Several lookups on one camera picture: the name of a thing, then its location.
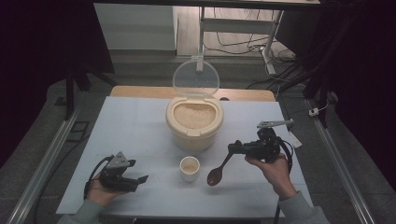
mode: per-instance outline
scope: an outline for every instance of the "open lid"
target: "open lid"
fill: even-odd
[[[179,94],[213,95],[219,89],[219,74],[210,63],[190,60],[175,71],[173,86]]]

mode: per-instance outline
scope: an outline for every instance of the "wooden floor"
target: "wooden floor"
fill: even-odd
[[[175,7],[177,11],[177,56],[197,55],[199,43],[199,18],[200,8],[198,7]],[[236,20],[261,20],[271,21],[273,10],[241,9],[241,8],[220,8],[207,7],[205,9],[206,18],[223,18]],[[261,57],[257,49],[251,50],[251,46],[263,45],[267,35],[249,34],[228,34],[205,32],[204,49],[205,56],[238,56],[238,57]],[[273,44],[272,50],[279,52],[285,49],[278,42]]]

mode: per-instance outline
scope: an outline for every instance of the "cup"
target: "cup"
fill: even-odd
[[[185,157],[180,162],[181,177],[187,181],[192,182],[198,178],[199,161],[195,157]]]

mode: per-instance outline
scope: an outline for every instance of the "sleeve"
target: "sleeve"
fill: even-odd
[[[320,207],[311,207],[299,191],[294,197],[278,202],[289,224],[330,224]]]
[[[90,200],[85,200],[84,204],[78,209],[73,215],[64,215],[59,219],[58,224],[93,224],[99,223],[99,214],[105,208],[97,203]]]

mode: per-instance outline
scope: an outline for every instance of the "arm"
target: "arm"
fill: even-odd
[[[278,205],[285,214],[287,223],[329,223],[322,209],[309,206],[303,194],[291,184],[288,163],[284,154],[280,154],[272,163],[251,157],[245,157],[245,160],[259,167],[268,182],[273,185],[275,193],[279,195]]]
[[[84,201],[84,204],[73,216],[62,216],[58,224],[98,223],[99,214],[105,210],[105,207],[109,205],[115,197],[126,193],[105,189],[98,177],[99,175],[91,181],[90,191],[88,191],[87,200]]]

